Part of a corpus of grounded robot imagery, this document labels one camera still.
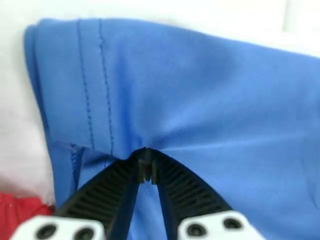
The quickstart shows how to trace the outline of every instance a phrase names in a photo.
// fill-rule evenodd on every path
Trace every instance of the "white background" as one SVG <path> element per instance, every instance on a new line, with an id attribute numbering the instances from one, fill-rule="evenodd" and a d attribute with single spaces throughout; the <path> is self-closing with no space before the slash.
<path id="1" fill-rule="evenodd" d="M 41 18 L 129 17 L 320 56 L 320 0 L 0 0 L 0 192 L 54 202 L 52 170 L 24 63 Z"/>

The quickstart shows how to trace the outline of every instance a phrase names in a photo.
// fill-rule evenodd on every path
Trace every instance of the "blue shirt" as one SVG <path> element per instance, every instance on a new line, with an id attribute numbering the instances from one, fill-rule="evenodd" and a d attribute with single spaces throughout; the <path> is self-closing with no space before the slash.
<path id="1" fill-rule="evenodd" d="M 267 239 L 320 239 L 320 59 L 125 19 L 43 20 L 24 46 L 57 206 L 114 157 L 150 147 Z M 166 239 L 150 184 L 128 239 Z"/>

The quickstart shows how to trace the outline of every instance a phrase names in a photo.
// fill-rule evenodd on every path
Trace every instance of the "red fabric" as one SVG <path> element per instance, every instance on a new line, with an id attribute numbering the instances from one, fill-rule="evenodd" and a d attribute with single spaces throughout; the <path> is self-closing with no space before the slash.
<path id="1" fill-rule="evenodd" d="M 0 240 L 8 240 L 16 227 L 35 215 L 51 215 L 52 209 L 39 198 L 16 198 L 0 193 Z"/>

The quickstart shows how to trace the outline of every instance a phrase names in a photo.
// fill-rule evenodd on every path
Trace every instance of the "fabric fold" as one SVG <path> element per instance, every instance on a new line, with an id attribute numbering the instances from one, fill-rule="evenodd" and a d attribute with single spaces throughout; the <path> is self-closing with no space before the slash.
<path id="1" fill-rule="evenodd" d="M 126 19 L 43 20 L 25 55 L 58 206 L 113 157 L 150 147 L 267 239 L 320 238 L 320 59 Z M 165 237 L 143 185 L 129 239 Z"/>

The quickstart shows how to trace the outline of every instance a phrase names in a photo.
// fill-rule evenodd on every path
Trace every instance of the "stitching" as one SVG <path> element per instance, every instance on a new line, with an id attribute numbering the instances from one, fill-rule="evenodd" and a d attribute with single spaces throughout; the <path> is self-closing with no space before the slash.
<path id="1" fill-rule="evenodd" d="M 91 109 L 90 109 L 90 99 L 89 99 L 89 93 L 88 93 L 88 84 L 87 84 L 87 79 L 85 75 L 84 59 L 83 59 L 83 53 L 82 53 L 82 36 L 80 31 L 80 19 L 77 21 L 76 26 L 77 26 L 77 35 L 78 35 L 78 48 L 79 48 L 79 57 L 80 57 L 80 65 L 81 65 L 81 74 L 82 74 L 84 93 L 85 93 L 85 99 L 86 99 L 87 121 L 88 121 L 89 132 L 90 132 L 90 142 L 91 142 L 92 149 L 95 150 L 94 133 L 92 128 L 92 118 L 91 118 Z"/>
<path id="2" fill-rule="evenodd" d="M 107 100 L 107 107 L 108 107 L 108 123 L 109 123 L 109 133 L 110 133 L 110 155 L 112 156 L 114 153 L 114 135 L 113 135 L 113 128 L 112 128 L 112 111 L 110 105 L 110 88 L 108 83 L 108 76 L 107 76 L 107 68 L 106 68 L 106 57 L 104 55 L 104 38 L 102 34 L 102 20 L 99 19 L 99 38 L 100 38 L 100 54 L 101 54 L 101 61 L 102 61 L 102 68 L 103 68 L 103 78 L 104 78 L 104 85 L 106 89 L 106 100 Z"/>

